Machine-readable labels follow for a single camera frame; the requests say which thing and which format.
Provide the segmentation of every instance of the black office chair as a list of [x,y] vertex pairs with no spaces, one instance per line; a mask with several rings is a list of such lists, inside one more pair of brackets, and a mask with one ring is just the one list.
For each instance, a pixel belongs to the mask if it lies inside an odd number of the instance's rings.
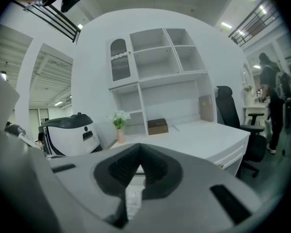
[[225,125],[241,129],[250,132],[249,142],[247,146],[246,154],[243,157],[241,167],[247,168],[254,171],[252,177],[255,178],[259,170],[254,166],[244,161],[260,162],[263,159],[266,150],[266,138],[258,135],[257,133],[262,132],[264,127],[254,125],[258,116],[263,116],[263,113],[251,113],[252,117],[251,125],[240,125],[237,111],[235,108],[234,99],[232,97],[232,89],[228,86],[217,86],[218,96],[216,97],[217,107],[221,113],[223,122]]

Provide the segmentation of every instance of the wooden box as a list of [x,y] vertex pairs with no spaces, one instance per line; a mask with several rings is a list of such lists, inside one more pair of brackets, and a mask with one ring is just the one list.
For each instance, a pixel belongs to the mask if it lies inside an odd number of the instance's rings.
[[149,135],[168,133],[168,125],[164,118],[147,122]]

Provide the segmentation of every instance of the person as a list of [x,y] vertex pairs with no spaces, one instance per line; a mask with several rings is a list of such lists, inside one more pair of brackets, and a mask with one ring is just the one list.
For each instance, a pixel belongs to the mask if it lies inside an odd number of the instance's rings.
[[267,149],[271,154],[276,153],[276,147],[279,140],[279,135],[283,126],[283,104],[284,101],[280,99],[275,91],[276,88],[276,75],[280,68],[275,62],[272,62],[265,53],[259,55],[260,65],[263,68],[260,75],[260,83],[262,86],[262,101],[266,97],[270,97],[270,117],[272,121],[272,138],[267,145]]

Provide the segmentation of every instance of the chair backrest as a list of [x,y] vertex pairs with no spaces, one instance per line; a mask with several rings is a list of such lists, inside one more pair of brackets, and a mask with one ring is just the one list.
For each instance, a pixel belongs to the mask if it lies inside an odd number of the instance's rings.
[[232,89],[228,86],[217,87],[219,88],[219,90],[218,96],[216,97],[215,101],[217,103],[217,107],[220,111],[224,124],[239,129],[240,122],[237,115],[235,102],[232,97]]

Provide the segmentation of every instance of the arched cabinet door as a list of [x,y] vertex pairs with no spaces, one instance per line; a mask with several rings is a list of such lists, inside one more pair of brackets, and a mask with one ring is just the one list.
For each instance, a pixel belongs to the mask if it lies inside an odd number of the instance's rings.
[[137,82],[137,67],[129,36],[109,40],[106,47],[109,89]]

